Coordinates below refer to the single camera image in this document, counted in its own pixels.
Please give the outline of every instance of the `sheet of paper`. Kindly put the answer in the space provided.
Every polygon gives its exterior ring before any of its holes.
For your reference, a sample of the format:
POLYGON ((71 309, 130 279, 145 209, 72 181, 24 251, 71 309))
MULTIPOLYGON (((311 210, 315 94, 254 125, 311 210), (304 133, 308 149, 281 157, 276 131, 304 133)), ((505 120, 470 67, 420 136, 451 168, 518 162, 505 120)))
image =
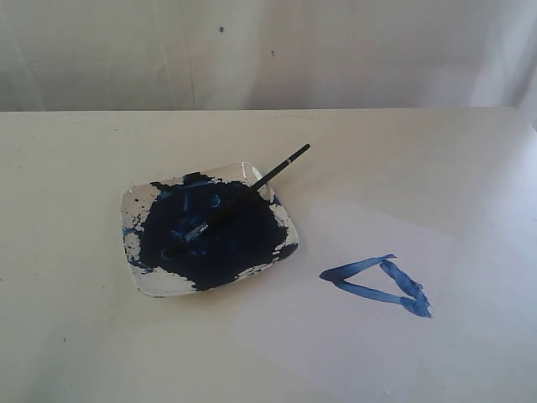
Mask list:
MULTIPOLYGON (((300 225, 299 257, 259 282, 238 308, 230 337, 342 401, 404 401, 435 320, 451 238, 348 201, 318 202, 308 217, 300 225), (432 319, 319 278, 323 270, 385 254, 398 256, 399 268, 423 284, 432 319)), ((348 280, 403 295, 377 266, 348 280)))

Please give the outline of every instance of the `wall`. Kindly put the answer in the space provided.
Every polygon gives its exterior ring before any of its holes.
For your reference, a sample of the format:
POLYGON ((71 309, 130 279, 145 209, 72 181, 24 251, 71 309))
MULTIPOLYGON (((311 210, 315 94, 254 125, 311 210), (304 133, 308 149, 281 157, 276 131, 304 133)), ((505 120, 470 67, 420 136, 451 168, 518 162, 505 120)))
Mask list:
POLYGON ((0 0, 0 110, 522 105, 536 21, 532 0, 0 0))

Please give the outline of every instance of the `dark blue paint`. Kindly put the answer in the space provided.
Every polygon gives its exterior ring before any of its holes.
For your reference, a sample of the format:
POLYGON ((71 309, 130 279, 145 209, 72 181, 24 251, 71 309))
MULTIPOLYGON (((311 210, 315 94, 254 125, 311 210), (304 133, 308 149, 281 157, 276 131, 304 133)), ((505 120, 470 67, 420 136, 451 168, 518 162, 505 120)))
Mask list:
POLYGON ((400 304, 404 309, 419 317, 431 317, 428 310, 430 303, 422 291, 423 286, 413 281, 406 273, 397 267, 394 262, 388 260, 393 258, 395 258, 394 255, 387 254, 386 256, 379 258, 365 259, 356 263, 345 264, 336 267, 335 269, 325 270, 319 277, 323 280, 330 281, 336 287, 351 292, 357 296, 363 296, 364 298, 391 304, 400 304), (395 280, 395 283, 407 296, 411 296, 412 298, 406 296, 394 296, 387 292, 374 290, 346 281, 349 277, 377 264, 380 265, 384 273, 395 280))
MULTIPOLYGON (((160 190, 149 209, 140 241, 139 259, 131 264, 143 268, 143 274, 156 267, 181 275, 194 282, 197 290, 208 290, 230 283, 244 270, 284 259, 297 244, 275 248, 287 238, 287 228, 280 227, 270 209, 270 201, 260 195, 241 214, 226 225, 212 229, 173 259, 162 251, 176 244, 192 228, 200 225, 215 209, 241 194, 247 186, 240 181, 224 183, 200 173, 183 177, 183 184, 151 185, 160 190)), ((279 202, 274 198, 272 203, 279 202)))

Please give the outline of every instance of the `blue paint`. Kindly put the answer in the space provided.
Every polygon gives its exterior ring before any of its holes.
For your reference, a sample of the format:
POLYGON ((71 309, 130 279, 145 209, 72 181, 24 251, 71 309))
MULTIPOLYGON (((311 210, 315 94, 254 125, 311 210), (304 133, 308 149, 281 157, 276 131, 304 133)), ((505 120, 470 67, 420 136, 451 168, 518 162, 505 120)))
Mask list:
POLYGON ((253 266, 284 259, 298 247, 294 243, 275 251, 285 242, 288 229, 280 227, 274 218, 271 201, 257 194, 241 214, 221 228, 208 231, 184 253, 169 259, 163 256, 163 250, 176 244, 247 186, 240 181, 224 183, 200 173, 184 176, 180 185, 151 185, 160 193, 146 220, 138 223, 143 229, 136 232, 139 259, 130 262, 142 268, 142 274, 161 267, 192 281, 196 290, 208 290, 236 280, 253 266))
POLYGON ((406 273, 404 273, 394 262, 388 259, 395 258, 392 254, 387 254, 379 258, 365 259, 356 263, 345 264, 334 269, 325 270, 319 277, 323 280, 330 281, 336 287, 341 288, 347 292, 362 296, 375 301, 387 302, 390 304, 399 304, 407 311, 414 313, 419 317, 431 317, 429 313, 429 300, 423 293, 423 286, 413 281, 406 273), (361 285, 352 284, 346 281, 349 277, 352 277, 365 269, 368 269, 375 265, 380 265, 380 268, 389 277, 394 279, 397 286, 407 295, 406 296, 394 296, 387 292, 374 290, 361 285))

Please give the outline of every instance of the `paintbrush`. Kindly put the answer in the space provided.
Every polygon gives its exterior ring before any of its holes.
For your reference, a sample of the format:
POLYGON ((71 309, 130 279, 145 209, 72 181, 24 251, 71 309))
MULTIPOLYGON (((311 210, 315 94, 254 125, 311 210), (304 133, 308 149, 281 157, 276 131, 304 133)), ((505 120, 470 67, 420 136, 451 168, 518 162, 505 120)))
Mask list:
POLYGON ((284 168, 289 166, 294 160, 299 158, 308 148, 309 144, 296 151, 288 159, 271 170, 267 175, 262 177, 259 181, 255 182, 252 186, 238 195, 235 199, 231 200, 224 207, 220 208, 213 215, 209 216, 202 224, 189 231, 185 236, 174 246, 171 246, 163 250, 162 255, 166 258, 172 259, 178 253, 188 248, 190 243, 195 242, 200 236, 207 231, 214 228, 218 228, 221 225, 225 225, 226 222, 230 222, 237 214, 239 214, 253 199, 253 196, 258 192, 261 186, 264 186, 279 174, 284 168))

